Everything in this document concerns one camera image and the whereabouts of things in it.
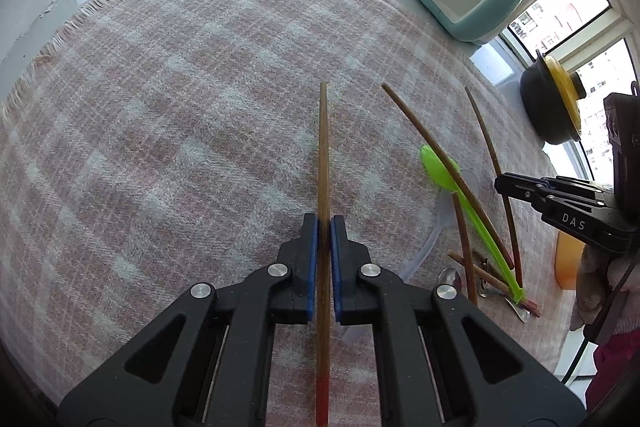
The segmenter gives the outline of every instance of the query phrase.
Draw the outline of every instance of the checkered blanket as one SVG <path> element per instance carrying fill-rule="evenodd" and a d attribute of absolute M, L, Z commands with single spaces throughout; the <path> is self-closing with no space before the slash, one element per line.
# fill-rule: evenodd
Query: checkered blanket
<path fill-rule="evenodd" d="M 436 23 L 392 0 L 92 0 L 18 80 L 0 128 L 0 334 L 55 402 L 194 282 L 240 282 L 315 211 L 327 81 L 332 213 L 398 270 L 438 188 L 388 82 L 462 168 L 507 238 L 472 89 L 506 171 L 553 174 L 530 126 Z M 528 295 L 543 318 L 482 309 L 553 368 L 571 295 L 556 233 L 515 203 Z M 481 248 L 477 237 L 476 247 Z M 456 230 L 412 283 L 430 287 Z M 376 425 L 370 335 L 332 339 L 332 425 Z M 314 423 L 314 325 L 278 327 L 269 425 Z"/>

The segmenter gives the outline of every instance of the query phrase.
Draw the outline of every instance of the green plastic spoon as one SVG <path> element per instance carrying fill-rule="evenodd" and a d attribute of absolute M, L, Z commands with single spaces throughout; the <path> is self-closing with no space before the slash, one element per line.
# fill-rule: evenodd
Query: green plastic spoon
<path fill-rule="evenodd" d="M 462 204 L 462 208 L 465 211 L 469 220 L 473 224 L 474 228 L 478 232 L 478 235 L 481 237 L 484 244 L 489 249 L 491 253 L 491 257 L 494 258 L 495 264 L 498 266 L 498 270 L 506 280 L 511 292 L 513 293 L 513 300 L 519 303 L 524 298 L 524 290 L 520 288 L 518 285 L 516 278 L 509 270 L 509 266 L 506 261 L 502 257 L 500 250 L 498 250 L 498 246 L 495 244 L 495 241 L 492 239 L 489 231 L 486 229 L 476 211 L 471 207 L 465 195 L 462 193 L 462 190 L 458 187 L 458 184 L 453 180 L 451 175 L 447 172 L 447 169 L 442 164 L 440 159 L 436 156 L 436 153 L 433 152 L 433 149 L 428 145 L 423 145 L 420 149 L 420 157 L 422 158 L 422 165 L 424 169 L 427 171 L 429 177 L 433 180 L 436 185 L 439 185 L 445 190 L 450 190 L 451 192 L 457 192 L 460 197 L 460 203 Z M 460 171 L 460 167 L 458 164 L 451 160 L 456 171 Z"/>

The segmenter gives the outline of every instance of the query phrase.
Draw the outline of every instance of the gloved hand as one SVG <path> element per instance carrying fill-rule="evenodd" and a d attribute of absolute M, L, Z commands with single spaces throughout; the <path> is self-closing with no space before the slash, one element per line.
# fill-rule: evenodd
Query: gloved hand
<path fill-rule="evenodd" d="M 575 287 L 571 330 L 593 323 L 606 296 L 618 284 L 631 260 L 631 256 L 611 260 L 608 253 L 594 247 L 584 247 Z M 629 294 L 611 331 L 614 335 L 640 328 L 640 264 L 636 265 L 620 291 L 628 291 Z"/>

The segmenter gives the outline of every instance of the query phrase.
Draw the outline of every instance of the pink clothing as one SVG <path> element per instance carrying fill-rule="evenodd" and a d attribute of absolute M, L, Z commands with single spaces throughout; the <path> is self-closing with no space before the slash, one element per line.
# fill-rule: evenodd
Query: pink clothing
<path fill-rule="evenodd" d="M 591 412 L 595 409 L 613 389 L 638 349 L 640 349 L 640 330 L 613 335 L 607 344 L 596 348 L 593 361 L 598 372 L 591 380 L 585 394 L 587 411 Z"/>

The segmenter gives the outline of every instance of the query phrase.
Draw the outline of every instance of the pot with yellow lid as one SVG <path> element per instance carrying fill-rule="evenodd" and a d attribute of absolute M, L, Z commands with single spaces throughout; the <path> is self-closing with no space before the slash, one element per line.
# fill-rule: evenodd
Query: pot with yellow lid
<path fill-rule="evenodd" d="M 538 58 L 520 77 L 520 95 L 536 133 L 557 145 L 578 141 L 582 124 L 578 100 L 587 96 L 580 75 L 565 70 L 553 57 Z"/>

